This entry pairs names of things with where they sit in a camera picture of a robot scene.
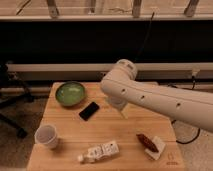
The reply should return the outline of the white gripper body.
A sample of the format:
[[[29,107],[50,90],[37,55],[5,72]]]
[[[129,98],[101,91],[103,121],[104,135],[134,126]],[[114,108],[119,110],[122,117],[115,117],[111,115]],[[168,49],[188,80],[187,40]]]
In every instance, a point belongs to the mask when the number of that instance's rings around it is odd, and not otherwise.
[[[110,106],[115,108],[123,118],[127,119],[127,116],[123,113],[123,109],[127,105],[126,101],[111,96],[107,96],[106,101]]]

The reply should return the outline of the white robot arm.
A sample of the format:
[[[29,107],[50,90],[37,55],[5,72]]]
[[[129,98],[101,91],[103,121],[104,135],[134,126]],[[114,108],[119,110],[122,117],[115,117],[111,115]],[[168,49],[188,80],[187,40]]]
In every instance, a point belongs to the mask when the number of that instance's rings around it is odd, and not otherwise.
[[[121,59],[102,78],[100,88],[115,108],[132,103],[213,132],[213,93],[137,82],[136,75],[136,65]]]

